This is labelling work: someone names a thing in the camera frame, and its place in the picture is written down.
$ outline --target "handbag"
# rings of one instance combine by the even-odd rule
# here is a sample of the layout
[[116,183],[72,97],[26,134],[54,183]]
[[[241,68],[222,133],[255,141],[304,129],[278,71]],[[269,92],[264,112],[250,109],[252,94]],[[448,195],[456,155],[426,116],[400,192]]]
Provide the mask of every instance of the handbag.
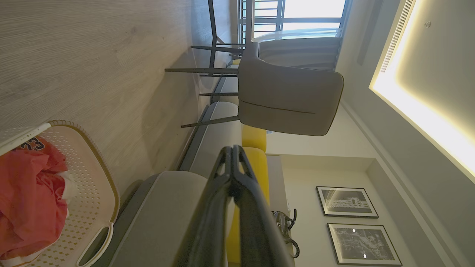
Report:
[[291,255],[293,258],[296,258],[300,255],[300,249],[298,248],[297,242],[290,238],[289,231],[294,226],[295,221],[297,220],[297,209],[294,209],[294,219],[289,218],[285,213],[281,211],[272,211],[275,222],[280,232],[284,236],[284,242],[286,244],[290,243],[295,247],[295,255]]

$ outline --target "wooden floor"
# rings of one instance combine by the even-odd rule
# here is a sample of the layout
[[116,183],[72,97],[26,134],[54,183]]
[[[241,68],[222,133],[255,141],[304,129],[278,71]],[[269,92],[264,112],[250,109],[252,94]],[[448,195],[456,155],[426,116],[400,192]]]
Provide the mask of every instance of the wooden floor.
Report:
[[[215,1],[230,41],[229,0]],[[207,67],[207,0],[1,0],[0,131],[48,120],[82,126],[126,197],[177,167],[215,78],[164,73]],[[216,66],[230,60],[218,53]]]

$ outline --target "basket handle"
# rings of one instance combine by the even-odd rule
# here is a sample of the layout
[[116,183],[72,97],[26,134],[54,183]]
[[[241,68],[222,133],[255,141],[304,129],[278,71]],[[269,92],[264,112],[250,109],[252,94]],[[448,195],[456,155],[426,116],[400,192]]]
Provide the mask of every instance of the basket handle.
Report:
[[[105,228],[108,228],[108,231],[107,231],[107,237],[105,238],[104,242],[102,243],[102,246],[101,248],[96,252],[96,254],[94,256],[91,257],[90,260],[88,260],[86,263],[84,263],[83,265],[80,265],[79,263],[81,262],[81,260],[83,259],[84,255],[86,254],[86,252],[89,250],[89,247],[96,241],[96,239],[98,238],[99,234],[102,232],[102,230],[104,230]],[[104,254],[105,250],[107,249],[107,247],[109,246],[109,243],[111,242],[112,240],[112,233],[114,232],[114,223],[112,222],[109,222],[107,225],[104,225],[102,226],[96,233],[96,235],[94,236],[94,238],[91,240],[91,242],[89,242],[89,244],[87,245],[87,247],[84,249],[83,251],[83,254],[81,254],[81,257],[79,257],[79,259],[77,260],[76,262],[76,267],[89,267],[91,266],[93,263],[95,263],[101,256],[102,254]]]

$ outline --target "gray chair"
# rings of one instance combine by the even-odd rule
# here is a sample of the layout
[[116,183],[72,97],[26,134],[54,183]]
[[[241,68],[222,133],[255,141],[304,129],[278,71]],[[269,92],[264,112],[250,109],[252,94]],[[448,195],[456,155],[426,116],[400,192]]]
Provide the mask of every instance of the gray chair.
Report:
[[200,95],[238,96],[238,115],[182,127],[241,120],[275,132],[325,135],[336,115],[343,76],[334,71],[285,67],[259,58],[259,43],[247,44],[239,68],[169,68],[168,72],[237,76],[238,93]]

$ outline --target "black and white photograph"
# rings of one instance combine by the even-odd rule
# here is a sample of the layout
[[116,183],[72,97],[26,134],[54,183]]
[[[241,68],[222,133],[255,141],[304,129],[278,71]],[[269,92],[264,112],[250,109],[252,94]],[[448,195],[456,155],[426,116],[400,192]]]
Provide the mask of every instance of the black and white photograph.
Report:
[[327,225],[338,264],[402,266],[384,226]]
[[378,218],[364,188],[317,186],[325,216]]

